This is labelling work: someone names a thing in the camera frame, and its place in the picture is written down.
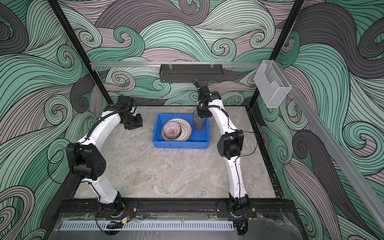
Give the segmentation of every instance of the black vertical post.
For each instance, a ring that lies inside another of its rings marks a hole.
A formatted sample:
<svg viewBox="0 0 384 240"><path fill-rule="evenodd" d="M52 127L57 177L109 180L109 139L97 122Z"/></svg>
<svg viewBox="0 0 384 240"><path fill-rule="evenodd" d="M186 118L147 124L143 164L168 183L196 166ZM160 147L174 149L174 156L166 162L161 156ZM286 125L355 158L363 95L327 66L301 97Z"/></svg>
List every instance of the black vertical post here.
<svg viewBox="0 0 384 240"><path fill-rule="evenodd" d="M293 27L293 24L295 23L297 15L299 15L299 12L301 7L303 6L303 3L304 3L304 0L296 0L294 2L291 12L289 13L288 18L285 21L283 30L281 31L281 34L277 39L275 48L273 49L271 56L269 57L269 60L277 59L277 56L279 55L281 49L283 48L285 40L288 38L288 35L291 32L291 29ZM255 105L256 99L259 96L259 93L260 92L258 89L256 89L256 91L253 93L251 101L249 102L249 105L248 105L250 108L252 108Z"/></svg>
<svg viewBox="0 0 384 240"><path fill-rule="evenodd" d="M107 90L105 89L103 82L101 81L99 75L95 70L92 69L90 64L90 59L88 58L86 52L84 51L83 47L80 44L80 41L76 37L76 34L74 33L67 17L64 15L63 10L61 9L59 3L57 0L47 0L49 5L51 6L53 12L55 13L57 19L59 20L60 24L62 25L64 31L67 33L69 39L71 40L74 48L76 49L77 53L79 54L81 60L85 64L85 66L88 69L89 74L95 81L97 87L100 89L101 94L104 96L105 100L108 104L113 104L111 97L109 96Z"/></svg>

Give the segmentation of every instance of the glass cup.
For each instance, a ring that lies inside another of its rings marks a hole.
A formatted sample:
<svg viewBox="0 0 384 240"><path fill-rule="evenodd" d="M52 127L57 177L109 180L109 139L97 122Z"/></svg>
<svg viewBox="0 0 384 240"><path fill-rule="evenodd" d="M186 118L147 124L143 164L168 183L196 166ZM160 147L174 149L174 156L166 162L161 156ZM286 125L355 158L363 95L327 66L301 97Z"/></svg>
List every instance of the glass cup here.
<svg viewBox="0 0 384 240"><path fill-rule="evenodd" d="M199 117L197 110L193 112L193 126L197 132L200 132L204 128L205 118Z"/></svg>

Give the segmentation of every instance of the blue tray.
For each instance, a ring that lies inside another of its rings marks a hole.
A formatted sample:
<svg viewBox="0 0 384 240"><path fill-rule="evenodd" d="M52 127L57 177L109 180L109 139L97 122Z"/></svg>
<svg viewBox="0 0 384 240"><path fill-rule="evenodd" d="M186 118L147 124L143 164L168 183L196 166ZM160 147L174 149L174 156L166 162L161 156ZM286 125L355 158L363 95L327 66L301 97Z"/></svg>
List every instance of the blue tray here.
<svg viewBox="0 0 384 240"><path fill-rule="evenodd" d="M189 139L185 142L165 141L161 135L161 130L166 122L174 118L181 118L189 122L192 127L192 133ZM206 119L204 128L197 132L193 126L192 114L159 114L155 126L153 128L152 142L157 148L189 148L189 149L206 149L209 145L209 122Z"/></svg>

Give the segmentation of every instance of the wall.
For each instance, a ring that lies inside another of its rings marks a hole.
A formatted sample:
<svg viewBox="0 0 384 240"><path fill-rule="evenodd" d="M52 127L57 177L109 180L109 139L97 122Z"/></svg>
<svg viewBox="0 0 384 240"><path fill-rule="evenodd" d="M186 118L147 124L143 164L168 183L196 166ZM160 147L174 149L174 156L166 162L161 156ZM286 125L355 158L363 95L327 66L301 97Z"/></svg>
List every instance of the wall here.
<svg viewBox="0 0 384 240"><path fill-rule="evenodd" d="M268 59L294 0L60 0L91 61ZM160 83L158 68L99 68L113 99L196 105L193 84ZM255 69L228 68L211 84L225 105L248 105Z"/></svg>
<svg viewBox="0 0 384 240"><path fill-rule="evenodd" d="M356 167L384 196L384 1L306 6L278 61ZM310 239L384 239L290 95L256 118L281 186Z"/></svg>
<svg viewBox="0 0 384 240"><path fill-rule="evenodd" d="M41 239L78 179L56 151L84 136L101 93L46 0L0 0L0 238Z"/></svg>

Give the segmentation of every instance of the silver rod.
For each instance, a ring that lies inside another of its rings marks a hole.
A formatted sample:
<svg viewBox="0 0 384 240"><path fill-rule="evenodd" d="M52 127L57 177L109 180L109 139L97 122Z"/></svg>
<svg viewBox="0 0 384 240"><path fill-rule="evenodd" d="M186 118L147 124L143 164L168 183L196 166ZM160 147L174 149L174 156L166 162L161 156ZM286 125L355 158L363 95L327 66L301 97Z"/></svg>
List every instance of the silver rod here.
<svg viewBox="0 0 384 240"><path fill-rule="evenodd" d="M144 61L95 61L93 68L159 68L161 64L221 64L223 68L259 68L261 62L144 62Z"/></svg>

